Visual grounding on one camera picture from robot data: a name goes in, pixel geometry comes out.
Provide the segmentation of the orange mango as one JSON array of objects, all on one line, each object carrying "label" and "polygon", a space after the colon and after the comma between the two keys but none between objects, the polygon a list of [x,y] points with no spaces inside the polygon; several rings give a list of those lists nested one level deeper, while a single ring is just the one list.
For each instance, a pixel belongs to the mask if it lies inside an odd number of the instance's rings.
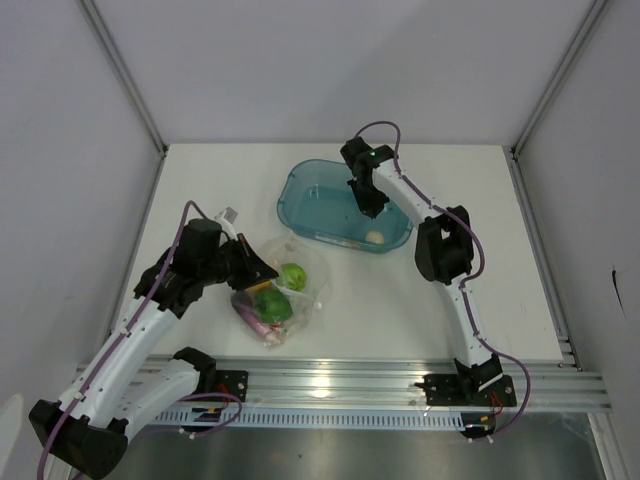
[{"label": "orange mango", "polygon": [[250,295],[254,295],[260,291],[263,291],[265,289],[269,289],[273,286],[272,281],[271,280],[267,280],[265,282],[261,282],[259,284],[256,284],[254,286],[251,286],[249,288],[246,289],[246,292]]}]

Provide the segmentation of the purple eggplant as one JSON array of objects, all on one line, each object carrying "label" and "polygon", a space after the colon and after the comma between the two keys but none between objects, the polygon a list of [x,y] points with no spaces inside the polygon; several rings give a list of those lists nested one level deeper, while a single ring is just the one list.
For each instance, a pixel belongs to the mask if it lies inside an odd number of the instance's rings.
[{"label": "purple eggplant", "polygon": [[264,342],[268,344],[282,343],[282,336],[279,329],[263,323],[252,307],[239,302],[233,302],[232,307],[245,325]]}]

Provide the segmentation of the white egg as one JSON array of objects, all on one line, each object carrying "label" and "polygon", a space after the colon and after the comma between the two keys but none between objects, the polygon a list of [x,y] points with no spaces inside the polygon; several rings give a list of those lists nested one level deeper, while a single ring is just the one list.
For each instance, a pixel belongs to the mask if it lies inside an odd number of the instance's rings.
[{"label": "white egg", "polygon": [[366,236],[365,240],[372,244],[383,245],[385,243],[384,235],[377,230],[370,230]]}]

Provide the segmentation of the green custard apple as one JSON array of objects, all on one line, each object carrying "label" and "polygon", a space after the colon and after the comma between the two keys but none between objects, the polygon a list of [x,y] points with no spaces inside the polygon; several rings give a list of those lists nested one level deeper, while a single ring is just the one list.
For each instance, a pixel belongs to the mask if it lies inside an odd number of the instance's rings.
[{"label": "green custard apple", "polygon": [[296,263],[285,263],[281,265],[278,284],[286,289],[301,292],[307,283],[306,271]]}]

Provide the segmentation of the green bell pepper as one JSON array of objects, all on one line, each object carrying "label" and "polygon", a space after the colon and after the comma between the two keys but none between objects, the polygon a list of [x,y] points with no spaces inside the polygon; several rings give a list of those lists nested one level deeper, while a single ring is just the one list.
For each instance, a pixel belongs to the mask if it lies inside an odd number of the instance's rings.
[{"label": "green bell pepper", "polygon": [[263,323],[275,324],[289,320],[293,309],[288,298],[278,289],[264,289],[254,296],[254,309]]}]

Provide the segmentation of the clear zip top bag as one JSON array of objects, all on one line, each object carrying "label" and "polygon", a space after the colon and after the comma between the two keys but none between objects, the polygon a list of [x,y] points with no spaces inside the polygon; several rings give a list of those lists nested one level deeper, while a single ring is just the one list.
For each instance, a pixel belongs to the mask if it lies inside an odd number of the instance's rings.
[{"label": "clear zip top bag", "polygon": [[[269,324],[277,327],[281,332],[281,344],[268,344],[254,334],[242,321],[247,332],[261,342],[267,348],[275,348],[284,344],[290,337],[307,328],[316,321],[324,308],[323,299],[328,295],[330,284],[330,266],[326,258],[316,249],[303,242],[293,232],[271,239],[260,248],[259,253],[266,263],[274,268],[280,275],[281,265],[296,263],[307,273],[307,283],[303,291],[297,292],[286,289],[278,284],[278,277],[271,280],[271,288],[280,290],[289,300],[293,309],[293,316],[284,322]],[[230,304],[233,302],[246,304],[253,308],[254,295],[244,291],[235,292],[230,296]]]}]

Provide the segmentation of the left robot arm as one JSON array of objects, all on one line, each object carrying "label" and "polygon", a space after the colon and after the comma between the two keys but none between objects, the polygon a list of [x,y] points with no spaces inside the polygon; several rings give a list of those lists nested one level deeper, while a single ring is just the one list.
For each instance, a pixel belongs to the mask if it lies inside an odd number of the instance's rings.
[{"label": "left robot arm", "polygon": [[153,380],[130,383],[159,341],[205,288],[243,291],[269,283],[275,269],[245,236],[211,219],[179,227],[171,246],[146,269],[124,318],[71,387],[57,400],[39,400],[29,421],[43,446],[91,479],[108,476],[134,437],[178,401],[241,399],[221,388],[214,358],[192,347],[175,353]]}]

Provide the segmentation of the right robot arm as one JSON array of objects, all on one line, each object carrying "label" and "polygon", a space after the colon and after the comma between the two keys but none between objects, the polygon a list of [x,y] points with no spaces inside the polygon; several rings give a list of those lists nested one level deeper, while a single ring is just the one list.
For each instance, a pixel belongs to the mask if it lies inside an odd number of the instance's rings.
[{"label": "right robot arm", "polygon": [[402,172],[397,152],[388,145],[372,147],[357,136],[346,141],[340,154],[351,171],[348,184],[362,214],[375,218],[392,201],[410,219],[417,231],[416,267],[438,289],[454,320],[456,373],[424,378],[418,386],[425,390],[427,403],[480,404],[504,374],[477,319],[470,285],[474,236],[467,210],[439,206]]}]

